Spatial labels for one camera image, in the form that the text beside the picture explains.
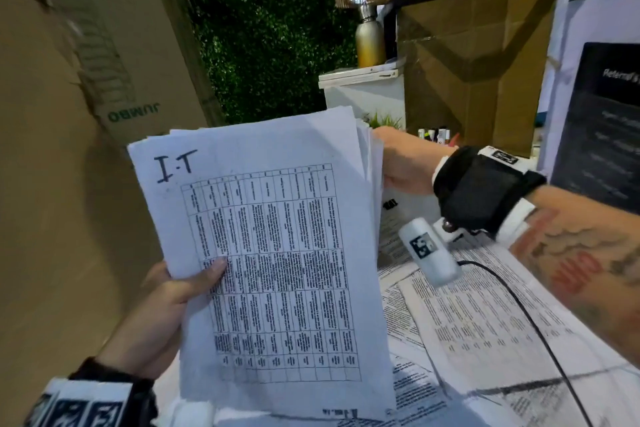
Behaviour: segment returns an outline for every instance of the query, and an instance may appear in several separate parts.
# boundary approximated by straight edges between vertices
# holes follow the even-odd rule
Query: artificial grass wall
[[[322,73],[356,65],[352,10],[334,0],[189,0],[227,123],[322,110]]]

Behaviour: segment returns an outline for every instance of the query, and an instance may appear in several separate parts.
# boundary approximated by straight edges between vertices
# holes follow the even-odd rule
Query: stack of papers
[[[172,277],[228,259],[188,306],[183,398],[313,419],[395,411],[382,151],[349,107],[129,146]]]

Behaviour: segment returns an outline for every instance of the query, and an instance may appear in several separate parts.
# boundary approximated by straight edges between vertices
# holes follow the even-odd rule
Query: person's right hand
[[[383,172],[385,187],[410,194],[433,194],[431,179],[443,157],[456,149],[422,140],[393,127],[373,131],[385,143]]]

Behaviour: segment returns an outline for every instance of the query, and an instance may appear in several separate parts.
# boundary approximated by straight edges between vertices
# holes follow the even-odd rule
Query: person's left hand
[[[187,302],[209,292],[225,269],[227,259],[219,258],[193,277],[171,280],[165,262],[154,265],[143,282],[151,292],[122,320],[95,360],[130,375],[160,377],[180,348]]]

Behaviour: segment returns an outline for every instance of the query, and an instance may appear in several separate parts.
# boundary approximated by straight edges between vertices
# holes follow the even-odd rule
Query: forearm
[[[640,217],[551,186],[511,252],[563,304],[640,366]]]

